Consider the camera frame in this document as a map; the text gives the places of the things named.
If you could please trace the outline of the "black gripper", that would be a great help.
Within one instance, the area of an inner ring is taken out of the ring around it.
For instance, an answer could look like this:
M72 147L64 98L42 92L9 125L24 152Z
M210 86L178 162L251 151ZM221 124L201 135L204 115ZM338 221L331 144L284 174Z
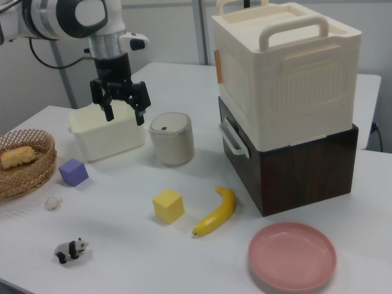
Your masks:
M111 101L124 100L135 112L138 126L144 124L144 114L151 105L144 81L131 82L131 69L127 53L109 59L94 59L97 78L90 81L92 101L100 106L107 121L114 119Z

